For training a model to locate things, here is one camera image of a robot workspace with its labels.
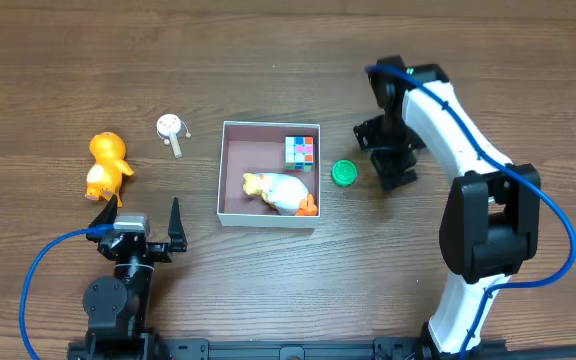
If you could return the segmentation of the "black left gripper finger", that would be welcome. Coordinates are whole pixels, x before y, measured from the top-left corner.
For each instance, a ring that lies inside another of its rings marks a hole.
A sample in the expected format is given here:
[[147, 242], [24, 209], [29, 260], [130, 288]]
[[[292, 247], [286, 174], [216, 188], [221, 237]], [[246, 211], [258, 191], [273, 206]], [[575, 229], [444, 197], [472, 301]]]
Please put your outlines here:
[[86, 238], [89, 241], [101, 241], [104, 235], [113, 228], [118, 212], [118, 197], [113, 195], [104, 209], [89, 224]]
[[177, 197], [173, 198], [171, 206], [168, 236], [170, 238], [171, 252], [187, 251], [187, 238], [181, 221], [180, 203]]

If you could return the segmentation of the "green round cap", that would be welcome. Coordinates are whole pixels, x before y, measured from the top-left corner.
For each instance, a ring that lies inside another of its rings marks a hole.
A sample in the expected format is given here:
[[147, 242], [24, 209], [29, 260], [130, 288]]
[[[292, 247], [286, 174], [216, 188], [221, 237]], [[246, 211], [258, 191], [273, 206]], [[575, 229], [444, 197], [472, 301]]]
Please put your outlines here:
[[350, 160], [337, 161], [331, 170], [331, 177], [334, 183], [341, 187], [352, 185], [358, 176], [356, 165]]

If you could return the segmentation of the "multicoloured puzzle cube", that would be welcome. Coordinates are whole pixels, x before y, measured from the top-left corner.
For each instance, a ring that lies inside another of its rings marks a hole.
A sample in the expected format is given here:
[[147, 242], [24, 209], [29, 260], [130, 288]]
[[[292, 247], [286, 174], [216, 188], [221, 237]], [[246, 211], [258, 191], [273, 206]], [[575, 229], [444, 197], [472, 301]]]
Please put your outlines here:
[[311, 136], [287, 136], [285, 138], [285, 168], [287, 170], [311, 172], [314, 160], [314, 139]]

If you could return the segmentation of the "white and yellow duck toy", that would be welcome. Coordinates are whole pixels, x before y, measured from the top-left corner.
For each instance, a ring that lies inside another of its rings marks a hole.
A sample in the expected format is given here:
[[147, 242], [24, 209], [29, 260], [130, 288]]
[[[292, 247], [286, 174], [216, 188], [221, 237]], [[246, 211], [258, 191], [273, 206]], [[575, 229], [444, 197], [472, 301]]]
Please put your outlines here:
[[279, 173], [244, 173], [242, 189], [257, 195], [282, 216], [316, 216], [314, 196], [297, 177]]

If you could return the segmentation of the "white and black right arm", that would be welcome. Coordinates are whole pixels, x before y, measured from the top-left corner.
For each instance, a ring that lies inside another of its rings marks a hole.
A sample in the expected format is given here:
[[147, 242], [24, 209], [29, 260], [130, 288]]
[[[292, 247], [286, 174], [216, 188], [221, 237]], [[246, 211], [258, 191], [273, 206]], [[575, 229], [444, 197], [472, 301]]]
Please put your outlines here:
[[416, 151], [436, 159], [450, 192], [439, 229], [449, 269], [440, 304], [411, 353], [413, 359], [454, 359], [460, 350], [480, 354], [480, 331], [493, 302], [487, 289], [507, 283], [537, 250], [539, 199], [506, 175], [514, 170], [529, 185], [540, 176], [515, 165], [476, 127], [454, 87], [436, 64], [408, 67], [400, 56], [379, 59], [368, 71], [382, 114], [354, 127], [385, 191], [417, 179]]

